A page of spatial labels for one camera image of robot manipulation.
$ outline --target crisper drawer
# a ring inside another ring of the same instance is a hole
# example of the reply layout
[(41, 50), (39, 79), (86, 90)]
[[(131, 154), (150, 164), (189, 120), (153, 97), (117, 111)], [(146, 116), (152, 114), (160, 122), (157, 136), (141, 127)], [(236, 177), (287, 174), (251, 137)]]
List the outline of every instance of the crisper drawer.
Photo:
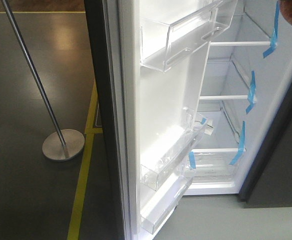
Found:
[(205, 187), (233, 181), (245, 153), (244, 110), (242, 114), (232, 111), (233, 102), (241, 101), (224, 100), (219, 103), (219, 111), (202, 112), (213, 120), (214, 132), (205, 135), (192, 150), (196, 162), (194, 183)]
[[(194, 164), (194, 162), (190, 162), (189, 156), (185, 157), (161, 188), (152, 192), (152, 197), (141, 208), (141, 227), (143, 229), (153, 234), (162, 225), (191, 185), (195, 174)], [(141, 191), (143, 190), (150, 191), (145, 187), (141, 188)]]
[(187, 2), (180, 2), (181, 6), (168, 2), (162, 14), (151, 11), (143, 14), (140, 19), (141, 64), (168, 71), (225, 31), (230, 26), (236, 3), (237, 0), (197, 0), (189, 11), (183, 10)]

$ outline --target refrigerator side panel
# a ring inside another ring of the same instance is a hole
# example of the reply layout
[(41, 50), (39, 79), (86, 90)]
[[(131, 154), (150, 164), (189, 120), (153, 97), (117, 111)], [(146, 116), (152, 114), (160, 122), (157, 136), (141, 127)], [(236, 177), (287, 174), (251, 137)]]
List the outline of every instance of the refrigerator side panel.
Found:
[(129, 23), (133, 23), (133, 7), (129, 1), (85, 1), (118, 239), (125, 240), (137, 239), (139, 219), (136, 210), (138, 154), (134, 134), (137, 102), (133, 66), (136, 61), (131, 48), (133, 34), (127, 37), (134, 32), (129, 29)]
[(249, 207), (292, 207), (292, 84), (239, 197)]

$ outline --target door shelf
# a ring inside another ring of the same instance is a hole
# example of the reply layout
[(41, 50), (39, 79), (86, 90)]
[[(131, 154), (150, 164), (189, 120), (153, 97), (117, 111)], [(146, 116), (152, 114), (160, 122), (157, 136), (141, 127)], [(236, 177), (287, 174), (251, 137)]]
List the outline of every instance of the door shelf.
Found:
[(141, 65), (168, 71), (224, 32), (237, 0), (198, 0), (196, 11), (179, 19), (165, 12), (160, 19), (141, 19)]
[(205, 118), (197, 114), (193, 130), (186, 130), (179, 140), (160, 159), (144, 159), (141, 163), (141, 183), (157, 191), (167, 178), (175, 171), (191, 149), (204, 135)]
[(151, 234), (157, 231), (191, 185), (194, 174), (195, 169), (189, 166), (187, 156), (141, 209), (143, 229)]
[(200, 101), (246, 100), (248, 83), (231, 60), (208, 61)]

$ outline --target glass shelf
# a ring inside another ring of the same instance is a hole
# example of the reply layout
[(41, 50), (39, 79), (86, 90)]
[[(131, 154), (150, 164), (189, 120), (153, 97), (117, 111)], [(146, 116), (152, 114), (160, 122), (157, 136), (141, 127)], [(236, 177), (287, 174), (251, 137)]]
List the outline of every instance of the glass shelf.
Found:
[(205, 118), (197, 114), (193, 130), (186, 130), (178, 141), (158, 160), (144, 159), (141, 163), (141, 183), (157, 191), (175, 171), (183, 156), (200, 141), (205, 132)]
[(270, 37), (245, 13), (234, 15), (230, 27), (210, 43), (209, 58), (230, 58), (234, 48), (264, 51)]
[(200, 101), (246, 100), (248, 84), (232, 60), (208, 61)]
[(230, 27), (211, 46), (269, 46), (270, 37), (247, 15), (234, 15)]
[(143, 229), (151, 234), (157, 231), (191, 185), (194, 174), (195, 169), (189, 166), (187, 156), (141, 209)]
[(143, 17), (141, 65), (168, 71), (224, 32), (230, 26), (236, 3), (237, 0), (198, 0), (198, 9), (179, 19), (166, 12), (158, 19)]

